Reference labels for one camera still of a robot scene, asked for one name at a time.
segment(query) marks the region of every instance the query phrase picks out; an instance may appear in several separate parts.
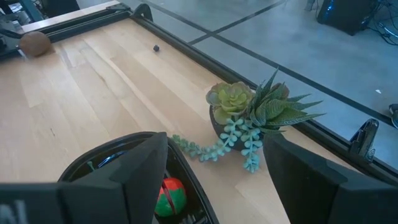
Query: red and green ball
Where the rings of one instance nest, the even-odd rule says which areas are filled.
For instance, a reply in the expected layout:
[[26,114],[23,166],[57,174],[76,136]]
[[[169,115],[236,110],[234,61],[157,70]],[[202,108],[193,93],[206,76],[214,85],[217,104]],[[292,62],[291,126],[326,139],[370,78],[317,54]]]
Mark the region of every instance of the red and green ball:
[[167,217],[180,213],[187,203],[187,196],[181,181],[176,178],[166,178],[160,188],[155,213]]

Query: plant pot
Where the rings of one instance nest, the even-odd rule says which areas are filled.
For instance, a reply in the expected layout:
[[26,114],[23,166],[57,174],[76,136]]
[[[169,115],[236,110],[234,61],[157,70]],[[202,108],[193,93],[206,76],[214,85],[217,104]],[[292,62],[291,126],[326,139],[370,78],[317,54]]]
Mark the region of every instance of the plant pot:
[[[214,119],[213,107],[212,106],[210,106],[209,114],[210,114],[211,125],[213,125],[213,129],[215,130],[217,136],[220,137],[221,133],[225,133],[224,132],[224,127],[226,125],[218,124],[216,122],[216,120]],[[245,149],[244,142],[242,142],[241,139],[238,138],[238,140],[235,142],[235,145],[233,147],[231,147],[231,148],[234,149],[234,150],[237,150],[237,151],[242,151],[243,149]]]

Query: black panel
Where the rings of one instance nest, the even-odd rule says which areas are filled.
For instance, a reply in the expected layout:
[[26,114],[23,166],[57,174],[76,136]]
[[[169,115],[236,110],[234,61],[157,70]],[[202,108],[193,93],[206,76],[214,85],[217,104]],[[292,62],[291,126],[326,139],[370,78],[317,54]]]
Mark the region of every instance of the black panel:
[[118,169],[115,161],[70,184],[63,183],[63,202],[68,208],[65,218],[72,223],[129,223],[123,186],[109,180]]
[[166,133],[158,133],[127,152],[119,158],[121,167],[110,178],[123,184],[131,223],[152,221],[166,170],[167,140]]
[[0,185],[0,223],[65,223],[57,184]]
[[318,156],[281,134],[264,138],[269,173],[291,224],[398,222],[398,188]]

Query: small black ball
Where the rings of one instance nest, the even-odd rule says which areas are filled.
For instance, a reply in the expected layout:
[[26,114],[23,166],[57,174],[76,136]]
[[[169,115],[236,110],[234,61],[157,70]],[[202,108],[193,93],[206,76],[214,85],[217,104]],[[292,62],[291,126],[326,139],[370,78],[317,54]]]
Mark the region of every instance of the small black ball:
[[155,45],[155,46],[154,46],[154,51],[158,52],[159,50],[160,50],[159,46],[158,46],[158,45]]

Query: wooden tabletop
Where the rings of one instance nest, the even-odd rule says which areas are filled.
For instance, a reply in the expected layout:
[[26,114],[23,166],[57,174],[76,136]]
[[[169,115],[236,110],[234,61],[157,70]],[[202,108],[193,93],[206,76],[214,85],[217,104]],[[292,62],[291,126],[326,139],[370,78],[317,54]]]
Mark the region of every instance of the wooden tabletop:
[[[155,44],[160,52],[152,50]],[[138,131],[167,131],[201,145],[216,140],[205,94],[221,80],[134,21],[54,49],[0,63],[1,182],[56,181],[84,152]],[[297,130],[284,129],[288,140],[348,166]],[[255,174],[242,168],[244,158],[235,151],[218,162],[187,160],[220,223],[289,223],[262,154]]]
[[77,11],[74,11],[74,12],[66,13],[66,14],[61,15],[61,16],[56,16],[56,17],[53,17],[53,18],[50,18],[50,19],[45,19],[45,20],[42,20],[42,21],[39,21],[39,22],[34,22],[34,23],[31,23],[31,24],[27,24],[27,25],[22,26],[22,29],[25,32],[30,32],[32,30],[36,30],[36,29],[40,29],[40,28],[43,28],[43,27],[51,26],[51,25],[57,24],[59,22],[67,21],[67,20],[70,20],[70,19],[74,19],[76,17],[85,16],[87,14],[103,10],[103,9],[107,8],[108,6],[113,6],[115,4],[119,4],[119,2],[118,1],[109,1],[109,2],[106,2],[106,3],[103,3],[103,4],[99,4],[99,5],[96,5],[96,6],[91,6],[91,7],[82,9],[82,10],[77,10]]

